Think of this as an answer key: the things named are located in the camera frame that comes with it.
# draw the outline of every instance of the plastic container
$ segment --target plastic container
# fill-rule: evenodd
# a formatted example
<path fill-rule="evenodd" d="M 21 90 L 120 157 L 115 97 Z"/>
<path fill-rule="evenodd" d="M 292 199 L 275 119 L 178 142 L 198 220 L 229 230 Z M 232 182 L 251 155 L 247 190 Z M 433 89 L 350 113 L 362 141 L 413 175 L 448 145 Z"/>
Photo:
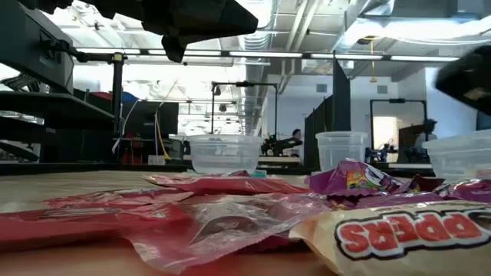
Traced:
<path fill-rule="evenodd" d="M 344 159 L 364 161 L 368 135 L 356 132 L 326 132 L 315 135 L 318 140 L 321 170 L 334 169 Z"/>
<path fill-rule="evenodd" d="M 257 136 L 196 135 L 188 137 L 191 161 L 198 173 L 218 174 L 258 166 L 262 139 Z"/>
<path fill-rule="evenodd" d="M 423 143 L 438 178 L 491 178 L 491 130 Z"/>

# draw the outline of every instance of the black partition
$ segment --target black partition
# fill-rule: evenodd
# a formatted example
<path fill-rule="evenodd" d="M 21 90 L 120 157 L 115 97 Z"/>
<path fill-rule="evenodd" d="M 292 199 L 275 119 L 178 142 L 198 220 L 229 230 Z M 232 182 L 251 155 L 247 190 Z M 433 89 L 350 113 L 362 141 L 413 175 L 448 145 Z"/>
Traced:
<path fill-rule="evenodd" d="M 334 60 L 333 94 L 305 119 L 304 165 L 320 170 L 317 133 L 351 131 L 351 85 L 341 65 Z"/>

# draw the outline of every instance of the workbench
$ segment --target workbench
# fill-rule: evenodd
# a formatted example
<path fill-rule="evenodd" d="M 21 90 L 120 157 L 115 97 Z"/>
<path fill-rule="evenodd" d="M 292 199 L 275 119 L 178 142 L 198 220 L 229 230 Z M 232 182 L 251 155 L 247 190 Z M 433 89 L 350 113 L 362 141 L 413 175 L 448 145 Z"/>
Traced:
<path fill-rule="evenodd" d="M 43 199 L 110 189 L 155 187 L 141 179 L 156 172 L 93 171 L 0 176 L 0 212 L 42 209 Z M 304 176 L 285 176 L 301 186 Z M 131 244 L 97 243 L 0 255 L 2 276 L 157 276 L 166 275 L 140 260 Z M 331 272 L 310 251 L 230 255 L 183 273 L 193 275 L 297 276 Z"/>

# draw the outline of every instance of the plastic wrapper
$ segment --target plastic wrapper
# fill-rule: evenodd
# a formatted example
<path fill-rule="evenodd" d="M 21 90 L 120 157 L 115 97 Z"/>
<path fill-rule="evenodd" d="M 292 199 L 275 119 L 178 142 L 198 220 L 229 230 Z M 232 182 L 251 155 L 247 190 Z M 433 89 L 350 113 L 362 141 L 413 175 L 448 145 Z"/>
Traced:
<path fill-rule="evenodd" d="M 283 179 L 257 179 L 248 176 L 144 176 L 158 186 L 178 188 L 196 194 L 255 195 L 280 192 L 309 193 L 310 189 L 295 187 Z"/>
<path fill-rule="evenodd" d="M 445 179 L 425 178 L 420 175 L 416 175 L 411 181 L 403 184 L 394 194 L 401 194 L 405 192 L 432 192 L 436 187 L 442 185 Z"/>
<path fill-rule="evenodd" d="M 0 251 L 117 238 L 189 218 L 173 204 L 47 209 L 0 215 Z"/>
<path fill-rule="evenodd" d="M 369 196 L 378 192 L 393 192 L 403 183 L 363 162 L 341 161 L 336 169 L 310 176 L 310 188 L 329 196 Z"/>
<path fill-rule="evenodd" d="M 446 182 L 433 192 L 446 199 L 491 203 L 491 179 L 468 179 Z"/>
<path fill-rule="evenodd" d="M 278 193 L 194 196 L 179 207 L 193 219 L 126 236 L 147 264 L 165 272 L 215 261 L 328 211 L 318 195 Z"/>
<path fill-rule="evenodd" d="M 125 189 L 105 192 L 92 192 L 63 198 L 48 199 L 44 202 L 54 208 L 65 207 L 104 207 L 104 206 L 142 206 L 178 202 L 192 196 L 176 188 Z"/>
<path fill-rule="evenodd" d="M 356 209 L 373 208 L 381 206 L 396 206 L 420 202 L 439 202 L 443 197 L 432 192 L 415 192 L 400 195 L 371 196 L 358 201 Z"/>
<path fill-rule="evenodd" d="M 290 232 L 340 276 L 491 274 L 491 205 L 445 201 L 327 212 Z"/>

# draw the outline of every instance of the ceiling duct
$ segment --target ceiling duct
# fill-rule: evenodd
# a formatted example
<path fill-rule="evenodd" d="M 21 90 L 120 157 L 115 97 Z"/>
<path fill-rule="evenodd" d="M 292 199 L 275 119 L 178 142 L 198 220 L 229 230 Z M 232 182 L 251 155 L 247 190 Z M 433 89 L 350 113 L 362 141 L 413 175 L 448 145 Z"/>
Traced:
<path fill-rule="evenodd" d="M 465 41 L 489 29 L 491 17 L 486 16 L 490 9 L 488 0 L 359 0 L 345 11 L 343 27 L 331 51 L 348 52 L 368 36 L 400 41 Z M 331 73 L 328 61 L 303 65 L 305 73 Z"/>
<path fill-rule="evenodd" d="M 269 30 L 273 27 L 274 11 L 277 7 L 277 0 L 239 0 L 238 1 L 244 8 L 247 8 L 253 13 L 259 20 L 258 29 Z M 242 50 L 246 51 L 264 51 L 271 47 L 272 34 L 264 31 L 257 31 L 254 34 L 247 34 L 239 37 L 239 43 Z M 259 61 L 257 58 L 248 59 L 253 61 Z M 262 73 L 264 71 L 263 66 L 246 66 L 246 79 L 249 82 L 259 83 L 262 80 Z M 255 124 L 258 120 L 255 118 L 259 116 L 258 109 L 256 109 L 261 87 L 246 87 L 245 88 L 245 102 L 243 111 L 245 114 L 245 133 L 250 134 L 255 129 Z"/>

